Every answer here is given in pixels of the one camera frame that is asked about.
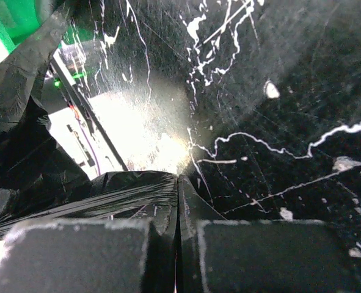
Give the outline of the black trash bag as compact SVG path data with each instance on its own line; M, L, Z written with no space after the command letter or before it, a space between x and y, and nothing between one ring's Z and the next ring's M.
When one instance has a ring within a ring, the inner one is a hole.
M166 172L109 172L89 179L50 134L39 100L50 60L76 1L62 2L0 63L0 240L21 222L56 226L153 209L157 232L174 238L178 178Z

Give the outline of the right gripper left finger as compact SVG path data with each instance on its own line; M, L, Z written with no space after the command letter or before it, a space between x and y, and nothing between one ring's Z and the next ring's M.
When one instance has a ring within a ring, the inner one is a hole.
M178 180L103 176L4 238L0 292L173 292Z

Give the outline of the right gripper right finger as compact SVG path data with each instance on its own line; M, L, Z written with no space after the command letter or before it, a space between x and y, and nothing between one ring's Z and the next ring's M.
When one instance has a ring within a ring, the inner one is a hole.
M319 220L226 220L178 178L179 292L361 292L338 234Z

